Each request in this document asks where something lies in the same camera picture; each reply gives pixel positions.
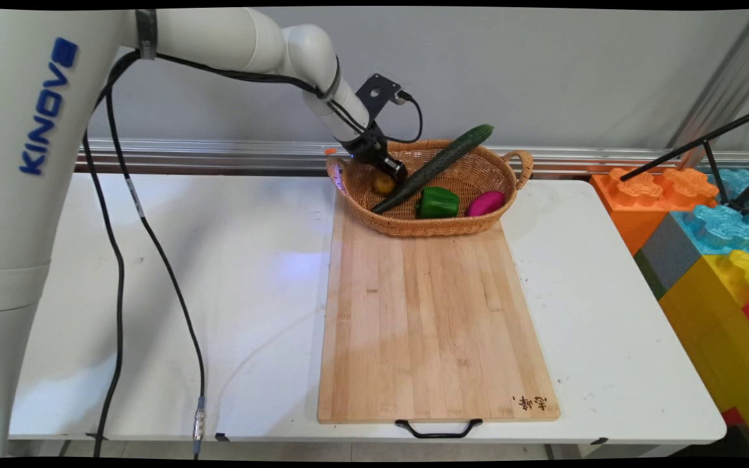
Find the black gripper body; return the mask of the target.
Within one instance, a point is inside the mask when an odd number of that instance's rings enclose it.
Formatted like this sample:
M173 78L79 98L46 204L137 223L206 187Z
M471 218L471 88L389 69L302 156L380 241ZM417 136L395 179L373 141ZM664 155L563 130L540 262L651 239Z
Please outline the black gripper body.
M396 174L396 160L389 154L387 141L379 130L348 141L347 152L357 163L374 166L386 175Z

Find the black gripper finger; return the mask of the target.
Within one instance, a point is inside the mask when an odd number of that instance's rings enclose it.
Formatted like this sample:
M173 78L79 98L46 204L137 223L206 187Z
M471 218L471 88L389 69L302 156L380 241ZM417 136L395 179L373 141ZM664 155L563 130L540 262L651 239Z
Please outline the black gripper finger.
M392 178L396 185L404 183L404 180L408 177L408 171L404 163L392 156L384 156L381 160L381 172Z

